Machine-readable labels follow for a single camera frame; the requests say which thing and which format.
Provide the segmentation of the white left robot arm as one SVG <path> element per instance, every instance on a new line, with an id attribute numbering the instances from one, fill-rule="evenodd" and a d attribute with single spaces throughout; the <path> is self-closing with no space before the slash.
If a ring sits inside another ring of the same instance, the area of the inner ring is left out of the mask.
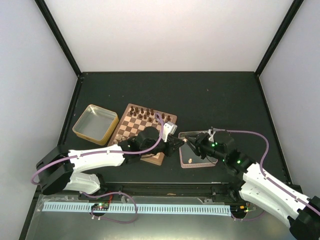
<path id="1" fill-rule="evenodd" d="M 44 195 L 78 191 L 101 200 L 108 188 L 102 176 L 87 171 L 136 163 L 145 155 L 162 153 L 169 157 L 185 143 L 173 136 L 171 129 L 167 123 L 160 130 L 149 126 L 136 136 L 104 148 L 69 150 L 59 145 L 36 164 L 31 182 L 39 185 Z"/>

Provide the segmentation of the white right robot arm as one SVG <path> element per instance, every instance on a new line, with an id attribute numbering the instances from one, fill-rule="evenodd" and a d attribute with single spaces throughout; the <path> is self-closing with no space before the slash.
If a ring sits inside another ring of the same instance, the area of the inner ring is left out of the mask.
<path id="1" fill-rule="evenodd" d="M 294 190 L 263 168 L 262 162 L 239 151 L 231 132 L 211 128 L 184 137 L 194 154 L 223 162 L 227 171 L 241 180 L 227 189 L 234 202 L 243 199 L 257 205 L 285 224 L 297 240 L 320 238 L 320 198 Z"/>

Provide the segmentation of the right controller board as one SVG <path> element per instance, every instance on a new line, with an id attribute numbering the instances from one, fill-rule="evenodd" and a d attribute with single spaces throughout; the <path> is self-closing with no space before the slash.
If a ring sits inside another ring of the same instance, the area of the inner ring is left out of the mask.
<path id="1" fill-rule="evenodd" d="M 257 209 L 257 206 L 254 204 L 246 204 L 246 205 L 234 205 L 230 207 L 230 211 L 232 213 L 248 213 L 255 211 Z"/>

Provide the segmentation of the controller board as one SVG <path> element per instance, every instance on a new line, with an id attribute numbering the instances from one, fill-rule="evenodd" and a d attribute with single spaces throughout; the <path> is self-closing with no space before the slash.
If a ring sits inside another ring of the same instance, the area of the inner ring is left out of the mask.
<path id="1" fill-rule="evenodd" d="M 94 211 L 107 211 L 109 209 L 108 203 L 95 203 L 91 206 L 91 210 Z"/>
<path id="2" fill-rule="evenodd" d="M 246 204 L 246 205 L 234 205 L 230 207 L 230 211 L 232 213 L 248 213 L 255 211 L 257 209 L 257 206 L 254 204 Z"/>

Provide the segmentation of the left controller board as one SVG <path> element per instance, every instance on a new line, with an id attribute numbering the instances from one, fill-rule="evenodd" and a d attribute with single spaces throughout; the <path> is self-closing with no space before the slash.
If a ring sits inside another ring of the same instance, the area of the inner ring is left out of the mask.
<path id="1" fill-rule="evenodd" d="M 108 203 L 95 203 L 91 206 L 91 210 L 94 211 L 107 211 L 109 209 Z"/>

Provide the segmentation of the pink plastic tray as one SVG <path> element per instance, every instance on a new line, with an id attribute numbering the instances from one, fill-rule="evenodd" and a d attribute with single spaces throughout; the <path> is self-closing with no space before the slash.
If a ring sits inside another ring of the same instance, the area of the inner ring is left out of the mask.
<path id="1" fill-rule="evenodd" d="M 178 134 L 178 138 L 185 142 L 185 144 L 179 148 L 180 165 L 183 169 L 214 167 L 218 163 L 218 160 L 213 157 L 201 159 L 201 157 L 195 155 L 187 145 L 186 136 L 193 136 L 205 132 L 206 131 L 187 131 Z"/>

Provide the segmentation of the wooden chessboard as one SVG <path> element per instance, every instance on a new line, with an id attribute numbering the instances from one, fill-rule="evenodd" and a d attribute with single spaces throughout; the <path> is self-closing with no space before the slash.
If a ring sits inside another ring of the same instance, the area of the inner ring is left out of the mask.
<path id="1" fill-rule="evenodd" d="M 131 106 L 133 106 L 134 108 L 133 112 L 130 111 Z M 139 112 L 136 113 L 137 114 L 136 116 L 133 116 L 133 113 L 135 112 L 135 107 L 138 107 Z M 140 131 L 144 130 L 146 127 L 154 127 L 159 131 L 161 129 L 161 124 L 155 118 L 156 112 L 158 112 L 160 115 L 165 114 L 165 119 L 162 119 L 164 122 L 168 122 L 167 121 L 168 116 L 171 117 L 170 122 L 172 122 L 173 124 L 177 122 L 177 116 L 172 113 L 167 113 L 167 112 L 154 109 L 154 115 L 151 115 L 150 113 L 151 108 L 148 108 L 149 114 L 146 113 L 146 109 L 147 107 L 129 103 L 121 119 L 119 120 L 119 123 L 115 128 L 114 133 L 109 139 L 108 146 L 115 145 L 114 141 L 117 141 L 118 143 L 122 142 L 122 136 L 126 137 L 126 139 L 136 136 Z"/>

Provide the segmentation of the yellow metal tin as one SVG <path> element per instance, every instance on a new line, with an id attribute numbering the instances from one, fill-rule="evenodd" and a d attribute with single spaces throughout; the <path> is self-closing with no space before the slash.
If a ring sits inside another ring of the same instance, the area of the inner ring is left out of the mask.
<path id="1" fill-rule="evenodd" d="M 90 104 L 74 124 L 72 131 L 82 139 L 105 145 L 119 123 L 116 112 Z"/>

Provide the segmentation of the black front rail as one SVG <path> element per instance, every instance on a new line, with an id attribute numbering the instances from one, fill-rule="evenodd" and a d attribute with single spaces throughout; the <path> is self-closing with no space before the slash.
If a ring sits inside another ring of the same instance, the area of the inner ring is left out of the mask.
<path id="1" fill-rule="evenodd" d="M 229 196 L 236 190 L 229 183 L 105 183 L 99 194 L 123 192 L 130 196 Z"/>

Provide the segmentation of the black frame post left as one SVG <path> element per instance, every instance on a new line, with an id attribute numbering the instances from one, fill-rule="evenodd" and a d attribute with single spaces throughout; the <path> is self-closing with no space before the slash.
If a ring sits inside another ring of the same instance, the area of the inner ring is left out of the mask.
<path id="1" fill-rule="evenodd" d="M 62 52 L 64 53 L 66 59 L 68 60 L 72 70 L 74 71 L 75 75 L 77 77 L 79 77 L 82 74 L 82 71 L 80 70 L 65 38 L 63 37 L 63 34 L 60 31 L 60 28 L 58 27 L 49 7 L 47 6 L 46 1 L 45 0 L 35 0 L 34 2 L 36 3 L 42 16 L 44 17 L 51 32 L 53 33 L 58 45 L 60 46 Z"/>

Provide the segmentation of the black frame post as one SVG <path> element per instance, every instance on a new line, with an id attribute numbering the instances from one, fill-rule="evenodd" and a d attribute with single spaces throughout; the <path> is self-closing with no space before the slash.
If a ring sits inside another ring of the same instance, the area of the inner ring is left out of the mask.
<path id="1" fill-rule="evenodd" d="M 255 75 L 260 77 L 263 73 L 265 67 L 267 66 L 269 60 L 271 59 L 273 53 L 277 49 L 279 43 L 281 42 L 283 36 L 285 35 L 286 31 L 288 30 L 289 26 L 291 25 L 293 19 L 295 18 L 297 12 L 299 11 L 300 7 L 302 6 L 304 0 L 293 0 L 289 9 L 287 10 L 281 24 L 279 25 L 275 35 L 273 36 L 266 52 L 264 53 L 258 67 L 255 70 Z"/>
<path id="2" fill-rule="evenodd" d="M 45 0 L 35 0 L 34 2 L 36 3 L 42 16 L 44 17 L 51 32 L 53 33 L 58 45 L 60 46 L 62 52 L 64 53 L 66 59 L 68 60 L 72 70 L 74 71 L 75 75 L 77 77 L 79 77 L 82 74 L 82 71 L 80 70 L 65 38 L 63 37 L 63 34 L 60 31 L 60 28 L 58 27 L 49 7 L 47 6 L 46 1 Z"/>

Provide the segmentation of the black frame post right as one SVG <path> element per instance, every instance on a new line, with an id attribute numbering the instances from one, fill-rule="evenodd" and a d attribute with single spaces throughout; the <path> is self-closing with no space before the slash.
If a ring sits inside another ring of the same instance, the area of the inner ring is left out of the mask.
<path id="1" fill-rule="evenodd" d="M 283 36 L 285 35 L 286 31 L 288 30 L 289 26 L 291 25 L 293 19 L 295 18 L 297 12 L 299 11 L 300 7 L 302 6 L 304 0 L 293 0 L 289 9 L 287 10 L 281 24 L 279 25 L 275 35 L 273 36 L 266 52 L 264 53 L 258 67 L 255 70 L 255 75 L 260 77 L 263 73 L 265 67 L 267 66 L 269 60 L 271 59 L 273 53 L 277 49 L 279 43 L 281 42 Z"/>

